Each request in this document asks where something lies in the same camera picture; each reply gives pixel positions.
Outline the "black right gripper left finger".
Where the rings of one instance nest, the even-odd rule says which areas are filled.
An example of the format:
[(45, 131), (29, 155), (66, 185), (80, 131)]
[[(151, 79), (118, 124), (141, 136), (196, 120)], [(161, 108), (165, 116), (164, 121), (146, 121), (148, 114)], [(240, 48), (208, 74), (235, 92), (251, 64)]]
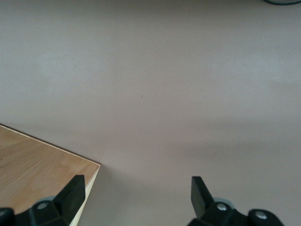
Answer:
[(52, 199), (35, 203), (15, 214), (12, 208), (0, 209), (2, 226), (69, 226), (86, 198), (85, 176), (75, 175)]

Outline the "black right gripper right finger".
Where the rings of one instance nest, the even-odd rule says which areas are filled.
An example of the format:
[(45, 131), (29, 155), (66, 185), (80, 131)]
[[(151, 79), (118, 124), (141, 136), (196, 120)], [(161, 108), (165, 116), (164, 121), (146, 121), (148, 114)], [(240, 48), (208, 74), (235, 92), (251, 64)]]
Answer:
[(268, 210), (252, 209), (247, 215), (225, 199), (214, 199), (202, 177), (191, 179), (191, 203), (196, 214), (190, 226), (281, 226), (281, 220)]

